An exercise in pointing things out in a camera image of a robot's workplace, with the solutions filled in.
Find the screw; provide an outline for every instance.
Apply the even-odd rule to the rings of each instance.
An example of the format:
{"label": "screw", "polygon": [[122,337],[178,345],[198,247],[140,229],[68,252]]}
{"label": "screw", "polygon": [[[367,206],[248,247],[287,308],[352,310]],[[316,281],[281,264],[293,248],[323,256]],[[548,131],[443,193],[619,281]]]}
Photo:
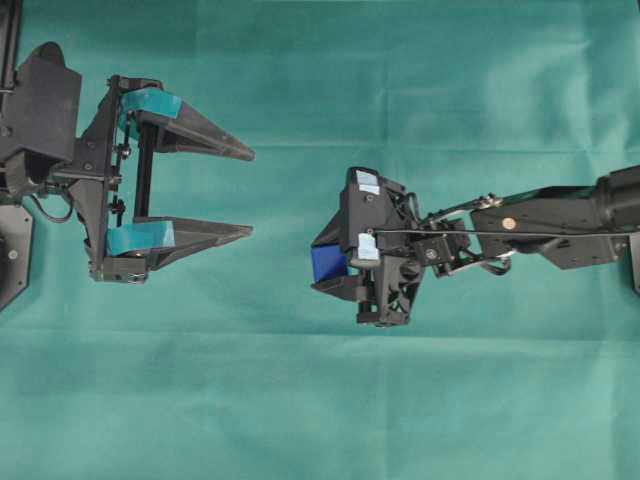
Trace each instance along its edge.
{"label": "screw", "polygon": [[516,225],[516,221],[511,217],[505,217],[502,219],[502,227],[505,230],[513,230],[514,228],[516,228]]}

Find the wire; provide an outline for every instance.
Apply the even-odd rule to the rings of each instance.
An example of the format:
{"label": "wire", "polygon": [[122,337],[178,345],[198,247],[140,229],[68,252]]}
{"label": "wire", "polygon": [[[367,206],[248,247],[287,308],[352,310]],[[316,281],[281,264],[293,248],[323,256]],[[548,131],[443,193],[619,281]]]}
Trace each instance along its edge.
{"label": "wire", "polygon": [[33,203],[35,203],[35,205],[38,208],[38,210],[40,210],[40,213],[42,213],[42,215],[44,215],[44,218],[46,218],[47,220],[49,220],[50,222],[53,222],[53,223],[65,223],[71,218],[71,214],[73,213],[73,201],[71,200],[71,197],[68,196],[68,195],[64,195],[63,194],[62,196],[64,196],[67,199],[67,201],[69,202],[69,211],[67,212],[67,214],[64,217],[54,217],[52,215],[49,215],[44,210],[44,207],[40,203],[40,200],[38,200],[38,197],[36,197],[35,195],[31,194],[31,195],[29,195],[29,198],[31,199],[31,201]]}
{"label": "wire", "polygon": [[374,233],[415,233],[419,235],[477,235],[488,237],[542,237],[542,238],[596,238],[596,237],[628,237],[640,230],[628,232],[586,232],[586,233],[552,233],[552,232],[492,232],[488,230],[416,230],[416,229],[374,229]]}

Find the white sticker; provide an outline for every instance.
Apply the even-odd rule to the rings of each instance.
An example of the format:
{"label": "white sticker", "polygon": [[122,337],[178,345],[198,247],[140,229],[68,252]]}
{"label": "white sticker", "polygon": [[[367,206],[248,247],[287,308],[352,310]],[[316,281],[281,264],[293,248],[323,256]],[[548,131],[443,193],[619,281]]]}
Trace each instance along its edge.
{"label": "white sticker", "polygon": [[376,239],[368,233],[358,234],[358,259],[380,260],[380,251],[376,248]]}
{"label": "white sticker", "polygon": [[358,180],[360,191],[380,195],[378,177],[376,177],[374,174],[363,172],[362,170],[356,170],[356,179]]}

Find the robotic arm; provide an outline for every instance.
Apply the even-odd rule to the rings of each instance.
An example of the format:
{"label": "robotic arm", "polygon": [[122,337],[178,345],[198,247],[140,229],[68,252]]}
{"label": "robotic arm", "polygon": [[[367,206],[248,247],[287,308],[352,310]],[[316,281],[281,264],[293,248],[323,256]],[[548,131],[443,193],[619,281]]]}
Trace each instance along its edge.
{"label": "robotic arm", "polygon": [[[455,218],[464,213],[474,230]],[[630,247],[640,293],[639,225],[640,167],[595,186],[489,194],[426,217],[403,185],[350,168],[338,213],[312,243],[312,288],[356,302],[358,323],[405,325],[427,268],[437,278],[472,267],[504,275],[511,257],[525,253],[571,269],[614,262]],[[472,235],[480,253],[471,250]]]}
{"label": "robotic arm", "polygon": [[[161,82],[113,75],[98,112],[75,137],[81,76],[65,65],[52,42],[36,48],[14,71],[20,2],[0,0],[0,309],[28,283],[33,218],[29,198],[49,220],[77,212],[86,231],[89,274],[97,281],[143,283],[150,271],[251,234],[242,225],[150,216],[154,153],[194,152],[253,160],[254,152]],[[138,174],[131,223],[118,196],[120,168],[138,142]],[[62,218],[41,198],[61,196]],[[115,226],[109,226],[115,216]]]}

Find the green cloth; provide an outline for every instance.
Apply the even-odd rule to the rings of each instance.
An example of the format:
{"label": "green cloth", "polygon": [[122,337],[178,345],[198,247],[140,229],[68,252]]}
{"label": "green cloth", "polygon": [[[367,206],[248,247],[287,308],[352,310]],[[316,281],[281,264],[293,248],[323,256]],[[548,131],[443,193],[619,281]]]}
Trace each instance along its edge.
{"label": "green cloth", "polygon": [[78,222],[36,213],[0,317],[0,478],[638,478],[628,264],[428,273],[380,330],[309,288],[309,244],[348,166],[429,211],[639,164],[639,21],[635,0],[25,0],[20,58],[55,40],[83,75],[78,133],[120,73],[256,150],[158,155],[151,213],[255,233],[97,284]]}

